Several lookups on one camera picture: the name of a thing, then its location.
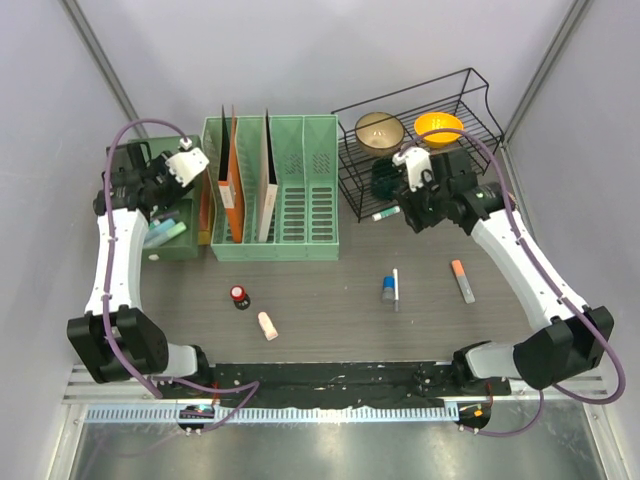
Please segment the light blue highlighter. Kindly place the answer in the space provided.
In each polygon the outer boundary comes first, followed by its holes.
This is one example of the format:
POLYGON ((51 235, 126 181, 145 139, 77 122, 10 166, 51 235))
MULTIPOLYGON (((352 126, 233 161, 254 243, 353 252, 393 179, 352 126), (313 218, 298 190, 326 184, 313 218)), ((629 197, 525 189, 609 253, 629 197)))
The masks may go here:
POLYGON ((153 222, 151 225, 151 228, 149 229, 149 231, 145 236, 145 242, 150 242, 152 239, 156 238, 158 235, 168 231, 175 224, 176 222, 172 218, 159 221, 158 223, 153 222))

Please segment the green highlighter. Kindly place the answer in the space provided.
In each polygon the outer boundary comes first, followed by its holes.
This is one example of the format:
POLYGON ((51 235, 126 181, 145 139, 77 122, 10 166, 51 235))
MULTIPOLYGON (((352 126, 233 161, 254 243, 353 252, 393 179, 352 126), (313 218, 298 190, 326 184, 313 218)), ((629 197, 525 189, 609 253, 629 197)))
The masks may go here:
POLYGON ((174 238, 182 235, 187 230, 186 225, 183 222, 180 222, 170 228, 168 231, 158 235, 156 238, 152 239, 150 242, 145 242, 144 247, 146 249, 154 249, 159 248, 174 238))

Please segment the orange highlighter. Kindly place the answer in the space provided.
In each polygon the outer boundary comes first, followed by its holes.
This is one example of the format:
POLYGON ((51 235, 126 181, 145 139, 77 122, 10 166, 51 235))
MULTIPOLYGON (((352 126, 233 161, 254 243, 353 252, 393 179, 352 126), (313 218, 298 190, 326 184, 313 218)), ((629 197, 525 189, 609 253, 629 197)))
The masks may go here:
POLYGON ((462 262, 458 259, 453 260, 451 262, 451 268, 465 303, 473 304, 476 299, 472 292, 462 262))

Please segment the white folder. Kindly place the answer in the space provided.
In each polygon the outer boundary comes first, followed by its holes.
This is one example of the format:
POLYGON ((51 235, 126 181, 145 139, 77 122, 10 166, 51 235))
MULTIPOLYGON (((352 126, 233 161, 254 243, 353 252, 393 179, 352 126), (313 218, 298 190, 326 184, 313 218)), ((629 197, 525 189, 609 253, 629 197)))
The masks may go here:
POLYGON ((261 131, 260 177, 256 230, 256 239, 259 243, 266 243, 268 240, 277 192, 278 181, 271 142, 270 117, 269 112, 265 111, 261 131))

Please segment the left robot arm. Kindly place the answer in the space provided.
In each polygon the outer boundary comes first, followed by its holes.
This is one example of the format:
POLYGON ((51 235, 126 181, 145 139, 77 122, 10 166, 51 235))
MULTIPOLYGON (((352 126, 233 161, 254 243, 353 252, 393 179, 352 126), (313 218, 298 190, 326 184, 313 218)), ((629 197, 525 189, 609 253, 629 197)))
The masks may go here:
POLYGON ((213 385, 196 345, 170 343, 144 313, 140 294, 143 247, 151 216, 177 205, 196 186, 208 161, 196 136, 170 137, 153 153, 149 141, 113 150, 110 168, 93 201, 100 234, 94 286, 82 316, 67 323, 67 337, 98 384, 127 381, 127 360, 139 373, 178 377, 190 398, 213 385))

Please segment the orange folder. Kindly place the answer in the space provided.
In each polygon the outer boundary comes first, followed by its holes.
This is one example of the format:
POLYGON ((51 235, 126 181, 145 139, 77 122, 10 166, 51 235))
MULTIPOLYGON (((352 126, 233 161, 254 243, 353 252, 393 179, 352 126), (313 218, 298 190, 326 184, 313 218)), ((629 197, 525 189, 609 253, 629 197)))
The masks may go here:
POLYGON ((234 243, 241 243, 244 236, 245 202, 236 146, 238 118, 234 107, 231 107, 229 116, 224 110, 221 113, 218 189, 231 238, 234 243))

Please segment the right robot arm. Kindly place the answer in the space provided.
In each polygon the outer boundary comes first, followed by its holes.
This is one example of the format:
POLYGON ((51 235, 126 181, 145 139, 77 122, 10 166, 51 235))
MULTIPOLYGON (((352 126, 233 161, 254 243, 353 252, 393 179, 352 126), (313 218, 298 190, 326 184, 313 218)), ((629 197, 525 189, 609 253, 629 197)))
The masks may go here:
POLYGON ((405 178, 395 196, 415 231, 449 220, 493 260, 519 300, 531 335, 519 342, 480 342, 454 354, 451 380, 472 395, 488 378, 519 379, 535 390, 599 367, 614 319, 591 307, 562 279, 527 231, 504 177, 483 183, 469 161, 411 146, 392 157, 405 178))

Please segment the white pen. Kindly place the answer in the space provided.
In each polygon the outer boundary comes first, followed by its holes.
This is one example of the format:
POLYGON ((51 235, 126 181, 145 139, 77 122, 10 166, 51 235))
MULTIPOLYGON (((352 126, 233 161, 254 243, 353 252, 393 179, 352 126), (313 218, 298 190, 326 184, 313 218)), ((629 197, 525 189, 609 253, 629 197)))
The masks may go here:
POLYGON ((392 269, 392 275, 394 279, 394 312, 400 311, 400 295, 399 295, 399 272, 397 268, 392 269))

